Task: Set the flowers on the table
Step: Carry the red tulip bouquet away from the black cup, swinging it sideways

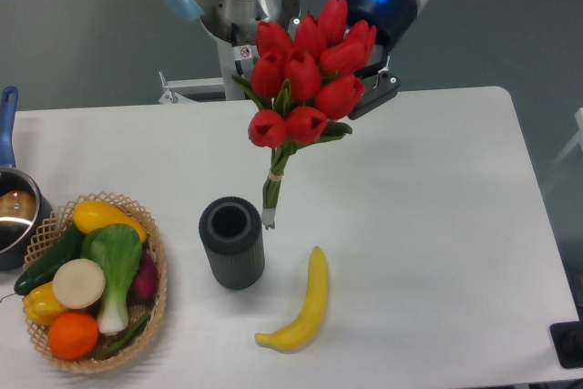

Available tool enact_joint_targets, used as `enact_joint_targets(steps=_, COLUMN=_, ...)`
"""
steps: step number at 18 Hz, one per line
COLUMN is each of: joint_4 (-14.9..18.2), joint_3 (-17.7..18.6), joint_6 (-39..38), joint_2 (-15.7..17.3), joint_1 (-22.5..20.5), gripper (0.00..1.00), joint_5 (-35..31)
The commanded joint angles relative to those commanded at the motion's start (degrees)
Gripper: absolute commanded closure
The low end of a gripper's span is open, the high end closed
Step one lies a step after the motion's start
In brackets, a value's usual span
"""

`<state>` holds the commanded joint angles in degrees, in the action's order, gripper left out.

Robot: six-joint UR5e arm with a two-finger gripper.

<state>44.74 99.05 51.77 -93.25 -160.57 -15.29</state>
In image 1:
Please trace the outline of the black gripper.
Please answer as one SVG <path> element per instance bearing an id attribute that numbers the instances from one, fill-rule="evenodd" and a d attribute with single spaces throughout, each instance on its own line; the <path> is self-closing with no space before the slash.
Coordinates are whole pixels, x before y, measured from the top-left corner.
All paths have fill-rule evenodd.
<path id="1" fill-rule="evenodd" d="M 375 44 L 381 49 L 373 50 L 367 64 L 356 71 L 365 78 L 384 65 L 387 57 L 417 17 L 416 0 L 346 0 L 348 5 L 347 26 L 352 29 L 364 20 L 369 26 L 376 26 Z M 353 110 L 349 119 L 360 118 L 396 97 L 401 86 L 400 79 L 387 67 L 378 71 L 376 85 L 366 91 Z"/>

